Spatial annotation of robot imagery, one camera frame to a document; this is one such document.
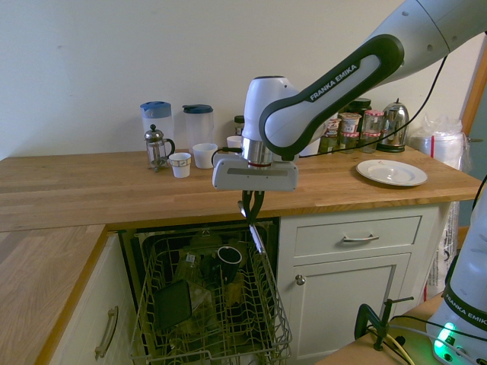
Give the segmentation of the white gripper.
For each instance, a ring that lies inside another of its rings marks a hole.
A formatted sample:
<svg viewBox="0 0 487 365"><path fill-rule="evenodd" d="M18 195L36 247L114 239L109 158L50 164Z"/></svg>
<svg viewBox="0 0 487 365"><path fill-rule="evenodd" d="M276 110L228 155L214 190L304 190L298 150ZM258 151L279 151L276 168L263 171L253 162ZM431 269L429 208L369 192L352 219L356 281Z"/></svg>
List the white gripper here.
<svg viewBox="0 0 487 365"><path fill-rule="evenodd" d="M259 170L250 167L241 156L215 156L214 165L212 184L216 189L243 190L241 212L248 224L256 220L264 192L291 192L298 186L298 168L293 162L274 161L270 167Z"/></svg>

